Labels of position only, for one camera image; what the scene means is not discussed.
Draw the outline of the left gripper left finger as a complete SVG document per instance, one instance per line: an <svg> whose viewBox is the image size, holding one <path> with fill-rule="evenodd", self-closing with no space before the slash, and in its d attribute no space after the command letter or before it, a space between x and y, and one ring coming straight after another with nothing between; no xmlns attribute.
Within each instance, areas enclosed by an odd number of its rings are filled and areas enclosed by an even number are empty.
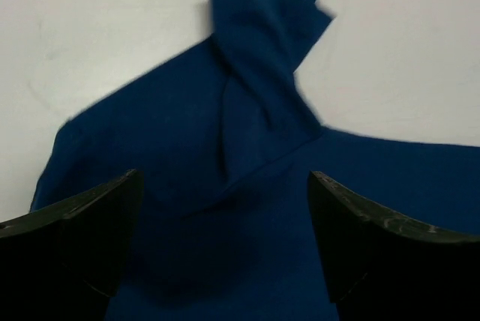
<svg viewBox="0 0 480 321"><path fill-rule="evenodd" d="M143 201L123 176L1 223L2 320L102 320Z"/></svg>

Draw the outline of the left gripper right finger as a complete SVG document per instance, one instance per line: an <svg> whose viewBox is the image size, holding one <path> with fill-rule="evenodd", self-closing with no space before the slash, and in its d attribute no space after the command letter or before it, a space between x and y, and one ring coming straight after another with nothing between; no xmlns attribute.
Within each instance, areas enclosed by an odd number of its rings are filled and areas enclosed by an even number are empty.
<svg viewBox="0 0 480 321"><path fill-rule="evenodd" d="M341 320L477 320L479 237L367 199L321 172L307 201Z"/></svg>

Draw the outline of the blue t shirt with print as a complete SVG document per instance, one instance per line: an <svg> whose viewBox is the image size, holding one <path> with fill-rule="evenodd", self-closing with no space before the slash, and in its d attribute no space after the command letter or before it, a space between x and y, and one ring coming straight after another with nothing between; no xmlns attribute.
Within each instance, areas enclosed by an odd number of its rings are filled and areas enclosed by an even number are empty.
<svg viewBox="0 0 480 321"><path fill-rule="evenodd" d="M144 175L108 320L335 320L310 171L412 218L479 231L479 149L322 126L294 73L331 22L317 0L211 0L201 43L67 121L31 207Z"/></svg>

